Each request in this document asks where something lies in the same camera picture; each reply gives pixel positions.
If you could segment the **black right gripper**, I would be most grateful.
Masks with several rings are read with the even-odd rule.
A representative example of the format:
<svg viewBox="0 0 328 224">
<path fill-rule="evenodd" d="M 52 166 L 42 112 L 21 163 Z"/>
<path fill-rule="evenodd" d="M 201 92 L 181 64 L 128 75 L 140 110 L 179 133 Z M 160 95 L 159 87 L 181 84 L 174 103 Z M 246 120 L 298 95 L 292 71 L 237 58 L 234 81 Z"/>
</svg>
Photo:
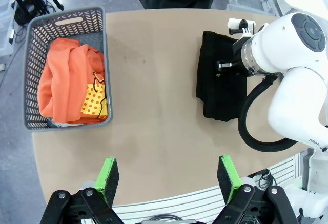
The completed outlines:
<svg viewBox="0 0 328 224">
<path fill-rule="evenodd" d="M 217 77 L 221 77 L 223 75 L 231 74 L 234 72 L 235 74 L 240 74 L 245 77 L 251 76 L 248 69 L 244 66 L 241 57 L 241 49 L 242 46 L 246 43 L 246 41 L 250 39 L 250 37 L 242 37 L 233 43 L 233 59 L 232 63 L 226 63 L 224 61 L 217 61 Z"/>
</svg>

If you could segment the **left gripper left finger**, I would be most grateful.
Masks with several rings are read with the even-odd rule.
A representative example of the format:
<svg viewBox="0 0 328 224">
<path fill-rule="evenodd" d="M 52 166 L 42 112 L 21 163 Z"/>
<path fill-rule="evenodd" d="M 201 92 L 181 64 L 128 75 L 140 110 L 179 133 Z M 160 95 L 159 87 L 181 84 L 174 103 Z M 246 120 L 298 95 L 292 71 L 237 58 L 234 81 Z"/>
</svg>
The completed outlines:
<svg viewBox="0 0 328 224">
<path fill-rule="evenodd" d="M 71 194 L 66 190 L 52 193 L 41 223 L 122 223 L 113 210 L 119 182 L 115 158 L 106 158 L 93 187 Z"/>
</svg>

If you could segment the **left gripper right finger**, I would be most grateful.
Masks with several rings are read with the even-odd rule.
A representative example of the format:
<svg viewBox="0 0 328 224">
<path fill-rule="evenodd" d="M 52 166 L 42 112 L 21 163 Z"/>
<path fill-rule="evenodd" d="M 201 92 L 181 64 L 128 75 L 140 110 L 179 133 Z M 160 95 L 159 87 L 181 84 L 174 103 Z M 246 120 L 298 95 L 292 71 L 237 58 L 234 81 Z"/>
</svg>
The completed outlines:
<svg viewBox="0 0 328 224">
<path fill-rule="evenodd" d="M 230 156 L 219 157 L 217 179 L 225 207 L 213 223 L 297 223 L 284 189 L 243 184 Z"/>
</svg>

